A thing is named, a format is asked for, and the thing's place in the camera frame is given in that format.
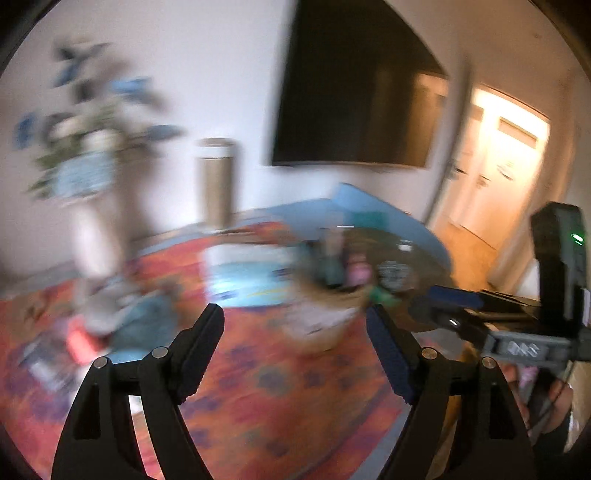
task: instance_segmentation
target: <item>door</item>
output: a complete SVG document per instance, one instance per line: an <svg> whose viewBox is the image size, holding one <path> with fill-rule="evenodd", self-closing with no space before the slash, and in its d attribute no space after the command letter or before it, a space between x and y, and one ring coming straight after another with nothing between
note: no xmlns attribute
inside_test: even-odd
<svg viewBox="0 0 591 480"><path fill-rule="evenodd" d="M475 167L475 160L478 155L480 142L480 133L482 132L482 118L484 109L472 104L470 117L466 125L466 132L462 143L462 149L455 162L450 177L453 185L450 188L448 205L450 209L446 212L451 223L458 225L460 216L464 210L465 198L468 182L470 181L470 172Z"/></svg>
<svg viewBox="0 0 591 480"><path fill-rule="evenodd" d="M529 197L542 153L538 137L500 118L462 226L500 249Z"/></svg>

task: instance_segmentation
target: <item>white vase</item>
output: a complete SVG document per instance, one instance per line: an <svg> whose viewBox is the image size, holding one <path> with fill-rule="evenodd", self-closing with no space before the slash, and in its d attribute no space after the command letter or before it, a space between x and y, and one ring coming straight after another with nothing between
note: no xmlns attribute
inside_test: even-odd
<svg viewBox="0 0 591 480"><path fill-rule="evenodd" d="M114 211L99 196L77 200L72 211L74 261L85 278L103 280L125 265L125 240Z"/></svg>

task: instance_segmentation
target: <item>green object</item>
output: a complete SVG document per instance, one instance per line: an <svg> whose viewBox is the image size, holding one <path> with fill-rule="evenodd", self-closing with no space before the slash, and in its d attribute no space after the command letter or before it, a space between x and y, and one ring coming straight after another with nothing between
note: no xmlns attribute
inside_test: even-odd
<svg viewBox="0 0 591 480"><path fill-rule="evenodd" d="M341 287L345 283L345 269L338 257L324 257L324 282L328 287Z"/></svg>
<svg viewBox="0 0 591 480"><path fill-rule="evenodd" d="M388 217L384 212L349 212L345 215L345 225L387 231Z"/></svg>
<svg viewBox="0 0 591 480"><path fill-rule="evenodd" d="M372 288L372 291L369 293L369 299L371 303L384 305L385 307L395 307L400 303L400 299L382 287Z"/></svg>

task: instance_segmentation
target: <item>red object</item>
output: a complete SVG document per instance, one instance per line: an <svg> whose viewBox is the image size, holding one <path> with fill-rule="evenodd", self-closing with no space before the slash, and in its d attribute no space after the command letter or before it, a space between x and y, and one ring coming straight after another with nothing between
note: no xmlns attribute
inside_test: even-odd
<svg viewBox="0 0 591 480"><path fill-rule="evenodd" d="M77 364L87 365L100 356L105 344L88 333L84 329L82 315L76 315L68 325L66 348Z"/></svg>

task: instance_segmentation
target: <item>television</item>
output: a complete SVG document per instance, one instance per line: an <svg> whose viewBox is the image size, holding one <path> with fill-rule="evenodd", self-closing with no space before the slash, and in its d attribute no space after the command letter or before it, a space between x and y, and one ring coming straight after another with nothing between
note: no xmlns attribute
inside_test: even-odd
<svg viewBox="0 0 591 480"><path fill-rule="evenodd" d="M382 0L299 0L272 165L425 167L446 73Z"/></svg>

